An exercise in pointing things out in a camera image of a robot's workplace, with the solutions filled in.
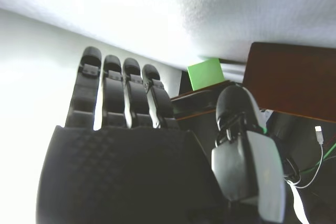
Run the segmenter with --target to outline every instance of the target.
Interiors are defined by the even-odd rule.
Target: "green wire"
[[[328,152],[323,156],[323,160],[325,160],[335,148],[336,148],[336,143],[335,143],[335,144],[330,148],[330,150],[328,150]],[[300,173],[301,173],[301,174],[310,173],[310,172],[312,172],[313,170],[315,170],[316,167],[319,166],[319,164],[320,164],[320,162],[317,162],[317,163],[315,164],[314,167],[305,169],[305,170],[301,171]]]

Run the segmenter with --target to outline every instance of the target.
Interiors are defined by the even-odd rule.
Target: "gray wall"
[[[0,10],[0,170],[2,202],[15,207],[0,223],[35,223],[40,170],[56,124],[64,125],[81,54],[86,46],[155,65],[169,95],[181,71],[99,41]],[[95,128],[99,128],[97,116]]]

